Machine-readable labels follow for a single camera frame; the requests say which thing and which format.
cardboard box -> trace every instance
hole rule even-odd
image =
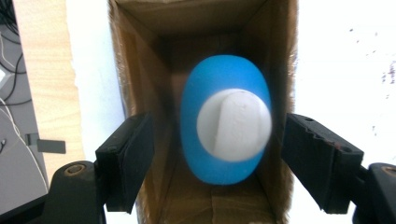
[[[292,178],[280,159],[295,39],[296,0],[110,0],[128,115],[154,117],[156,154],[137,200],[140,223],[286,223]],[[216,54],[246,57],[264,73],[274,134],[254,175],[202,183],[179,143],[181,93],[191,69]]]

black cable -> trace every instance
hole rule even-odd
[[[12,93],[14,93],[14,91],[15,91],[15,87],[17,86],[18,67],[19,67],[19,65],[20,65],[22,56],[23,56],[23,53],[21,54],[20,58],[19,58],[18,61],[17,61],[17,64],[15,65],[14,83],[12,84],[12,89],[11,89],[11,91],[9,92],[8,96],[4,99],[4,102],[5,102],[6,100],[8,100],[9,97],[11,97]]]
[[[10,104],[5,104],[5,105],[24,105],[24,104],[27,104],[29,102],[32,102],[32,99],[29,99],[29,100],[26,100],[26,101],[23,101],[23,102],[19,102],[19,103],[10,103]]]
[[[15,18],[14,7],[12,5],[12,0],[1,0],[0,1],[0,15],[3,19],[4,24],[14,35],[19,36],[19,31],[17,27],[17,20]]]
[[[0,61],[0,65],[4,68],[4,69],[6,69],[8,72],[10,72],[10,73],[15,73],[15,70],[11,70],[11,69],[9,69],[9,68],[7,68],[1,61]],[[26,71],[24,71],[24,72],[18,72],[18,73],[16,73],[17,75],[26,75]]]
[[[9,42],[11,42],[11,43],[13,43],[13,44],[16,44],[16,45],[20,45],[20,44],[21,44],[20,42],[17,42],[17,41],[15,41],[15,40],[12,40],[12,39],[6,37],[6,36],[3,35],[3,34],[1,34],[1,36],[2,36],[4,39],[6,39],[7,41],[9,41]]]

black mechanical part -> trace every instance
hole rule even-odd
[[[90,161],[75,161],[58,169],[52,178],[42,223],[106,223],[100,180]]]
[[[363,151],[311,118],[288,114],[282,159],[320,209],[345,214],[356,204],[353,223],[396,223],[396,166],[361,166]]]
[[[96,150],[99,171],[106,176],[109,212],[131,213],[154,156],[151,116],[131,117]]]
[[[317,121],[288,114],[282,159],[328,214],[345,214],[345,184],[361,168],[363,152]]]

screw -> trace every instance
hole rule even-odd
[[[74,164],[74,165],[67,167],[67,169],[64,171],[64,174],[67,176],[78,175],[83,170],[85,170],[85,165]]]

cardboard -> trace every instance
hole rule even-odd
[[[291,174],[280,159],[290,111],[295,0],[110,0],[128,115],[151,112],[156,154],[139,192],[141,223],[287,223]],[[216,54],[246,57],[264,73],[273,137],[257,171],[233,186],[202,183],[181,153],[178,116],[191,69]]]

